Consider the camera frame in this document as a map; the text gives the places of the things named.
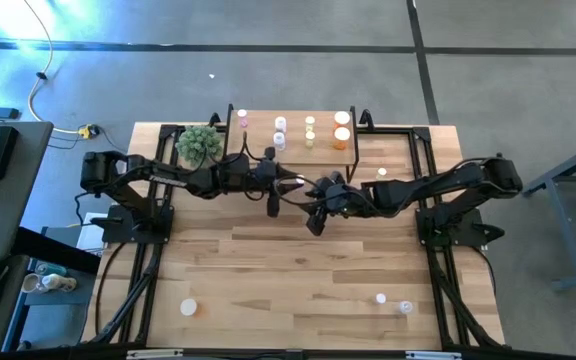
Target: floor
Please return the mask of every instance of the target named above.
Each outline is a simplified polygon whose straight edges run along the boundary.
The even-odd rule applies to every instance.
[[[576,48],[576,0],[31,3],[55,41],[81,42],[88,50],[96,43],[123,44],[116,51],[98,46],[55,52],[51,81],[35,101],[41,116],[57,126],[97,123],[123,148],[135,121],[207,121],[215,111],[225,116],[232,102],[254,109],[355,105],[370,109],[378,123],[456,125],[465,157],[502,152],[526,182],[576,152],[576,51],[553,55]],[[411,30],[409,10],[413,23],[418,13],[419,33]],[[20,40],[44,40],[20,1],[0,0],[3,39],[13,39],[18,49],[0,50],[0,106],[20,108],[22,119],[32,120],[26,97],[48,52]],[[355,48],[260,53],[139,44]],[[370,53],[351,52],[361,46]],[[457,47],[480,54],[445,49]],[[493,50],[482,55],[471,48]],[[508,56],[498,48],[546,50]],[[72,150],[49,149],[23,224],[39,229],[74,223],[82,155],[108,149],[102,139]],[[576,185],[564,193],[576,227]],[[104,199],[82,201],[90,212],[107,205]],[[483,212],[507,232],[489,251],[507,343],[576,355],[576,289],[550,288],[550,280],[572,274],[572,266],[547,196],[489,202]]]

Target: green succulent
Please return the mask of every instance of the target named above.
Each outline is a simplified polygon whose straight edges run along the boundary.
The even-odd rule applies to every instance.
[[[210,157],[219,158],[222,154],[221,138],[212,126],[189,126],[175,144],[181,155],[192,166],[209,164]]]

